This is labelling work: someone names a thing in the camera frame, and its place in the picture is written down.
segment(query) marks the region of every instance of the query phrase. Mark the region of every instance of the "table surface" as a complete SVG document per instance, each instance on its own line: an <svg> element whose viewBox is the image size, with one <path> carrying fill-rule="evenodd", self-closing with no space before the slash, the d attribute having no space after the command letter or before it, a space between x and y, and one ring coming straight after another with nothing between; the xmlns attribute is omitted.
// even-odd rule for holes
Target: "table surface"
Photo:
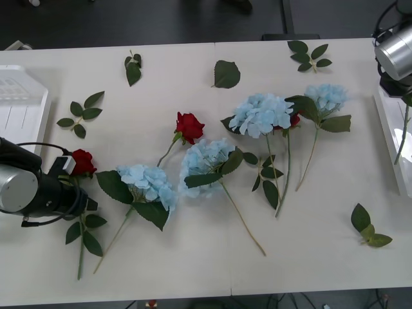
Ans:
<svg viewBox="0 0 412 309"><path fill-rule="evenodd" d="M205 138L227 137L244 151L267 156L262 138L230 135L219 121L253 93L290 96L302 94L309 84L342 84L352 99L339 114L351 114L352 125L350 133L321 132L298 192L294 188L314 128L302 121L293 131L290 189L278 219L261 188L250 193L256 170L243 164L227 177L228 190L267 257L223 193L196 201L180 198L163 232L135 215L97 274L92 272L98 257L85 254L80 281L79 243L64 244L70 222L22 229L20 217L0 216L0 305L411 286L412 208L399 196L372 98L378 75L371 40L307 43L313 49L325 42L333 65L318 74L297 72L286 42L1 52L0 64L24 66L50 90L44 141L91 152L99 171L118 164L154 165L169 147L178 111L192 112L205 123ZM131 88L123 66L129 49L143 58L142 79ZM241 80L232 89L211 88L220 59L239 67ZM72 100L83 102L102 90L103 112L85 124L84 140L55 124L70 116ZM286 171L284 140L275 136L271 143L277 168ZM162 163L174 185L187 148L176 145ZM45 170L57 155L54 149L42 150ZM106 247L126 206L106 196L96 179L84 187L109 221L97 232ZM390 245L360 245L350 223L357 203L368 209L377 232L394 239Z"/></svg>

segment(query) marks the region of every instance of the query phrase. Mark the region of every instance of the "white plastic container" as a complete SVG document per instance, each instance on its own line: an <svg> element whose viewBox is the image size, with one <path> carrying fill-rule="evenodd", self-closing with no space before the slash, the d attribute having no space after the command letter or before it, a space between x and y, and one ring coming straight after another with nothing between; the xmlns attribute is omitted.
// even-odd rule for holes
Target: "white plastic container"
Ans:
<svg viewBox="0 0 412 309"><path fill-rule="evenodd" d="M21 66L0 66L0 136L17 144L42 142L50 100L48 90ZM41 146L25 146L39 155Z"/></svg>

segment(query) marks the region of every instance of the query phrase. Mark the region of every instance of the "red rose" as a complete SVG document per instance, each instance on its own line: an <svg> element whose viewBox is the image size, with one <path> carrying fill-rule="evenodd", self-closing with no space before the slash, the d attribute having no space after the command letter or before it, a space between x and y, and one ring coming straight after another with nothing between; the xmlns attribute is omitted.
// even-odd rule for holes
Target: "red rose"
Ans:
<svg viewBox="0 0 412 309"><path fill-rule="evenodd" d="M71 173L72 176L87 175L91 176L97 169L91 163L93 157L87 151L82 149L76 150L71 155L76 161L76 166Z"/></svg>
<svg viewBox="0 0 412 309"><path fill-rule="evenodd" d="M182 114L178 113L178 120L176 121L176 132L182 132L182 136L194 145L194 138L201 138L203 135L203 127L204 124L201 124L196 117L190 114Z"/></svg>

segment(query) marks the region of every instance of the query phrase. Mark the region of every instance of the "silver cylinder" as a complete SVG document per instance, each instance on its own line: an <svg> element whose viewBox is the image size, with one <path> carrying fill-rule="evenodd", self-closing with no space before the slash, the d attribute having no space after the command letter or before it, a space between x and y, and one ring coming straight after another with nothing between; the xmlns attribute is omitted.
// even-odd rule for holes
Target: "silver cylinder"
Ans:
<svg viewBox="0 0 412 309"><path fill-rule="evenodd" d="M412 26L394 34L375 47L380 65L395 80L412 73Z"/></svg>

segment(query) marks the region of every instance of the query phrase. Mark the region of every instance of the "light blue flower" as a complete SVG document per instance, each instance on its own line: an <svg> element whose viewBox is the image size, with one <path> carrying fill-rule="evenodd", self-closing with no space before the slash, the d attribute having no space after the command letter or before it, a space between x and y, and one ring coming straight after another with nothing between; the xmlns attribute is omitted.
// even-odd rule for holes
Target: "light blue flower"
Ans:
<svg viewBox="0 0 412 309"><path fill-rule="evenodd" d="M348 100L347 91L341 85L322 84L308 86L304 95L315 101L320 112L338 111Z"/></svg>
<svg viewBox="0 0 412 309"><path fill-rule="evenodd" d="M214 140L210 144L203 139L189 148L182 161L179 193L191 198L197 198L198 196L210 197L214 191L221 189L218 182L189 189L185 183L185 178L210 173L216 166L226 162L229 159L229 153L234 150L235 147L228 144L226 138Z"/></svg>
<svg viewBox="0 0 412 309"><path fill-rule="evenodd" d="M253 138L273 131L273 127L290 127L290 115L294 104L271 93L250 96L234 111L229 122L231 129L239 128L242 135L247 133Z"/></svg>
<svg viewBox="0 0 412 309"><path fill-rule="evenodd" d="M124 183L137 188L137 191L147 201L160 200L167 211L172 213L175 210L178 197L172 190L172 185L167 181L163 170L137 164L134 166L119 165L117 172Z"/></svg>

